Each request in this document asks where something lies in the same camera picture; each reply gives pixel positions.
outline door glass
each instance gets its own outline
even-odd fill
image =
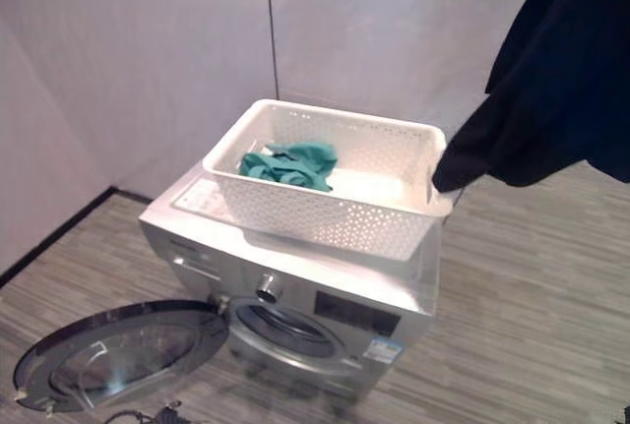
[[[94,408],[172,369],[193,349],[195,337],[193,330],[174,325],[111,335],[70,356],[51,375],[50,385]]]

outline floor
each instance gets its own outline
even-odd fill
[[[111,198],[0,290],[0,422],[34,341],[103,309],[185,291],[144,241],[143,205]],[[211,423],[602,423],[630,400],[630,190],[587,166],[527,189],[471,187],[444,236],[434,328],[346,413],[251,376],[228,352],[170,396]],[[97,423],[55,415],[50,423]],[[120,420],[116,424],[135,422]]]

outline silver washing machine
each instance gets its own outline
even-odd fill
[[[354,401],[427,330],[441,225],[406,263],[245,231],[195,166],[140,217],[193,300],[85,318],[35,344],[14,374],[19,404],[90,410],[185,377],[223,346],[257,367]]]

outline black shirt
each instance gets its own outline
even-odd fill
[[[487,100],[446,149],[441,192],[533,184],[580,160],[630,182],[630,0],[527,0]]]

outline washing machine door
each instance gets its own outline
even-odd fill
[[[48,413],[131,401],[188,374],[226,339],[226,320],[200,301],[105,311],[52,333],[20,359],[16,401]]]

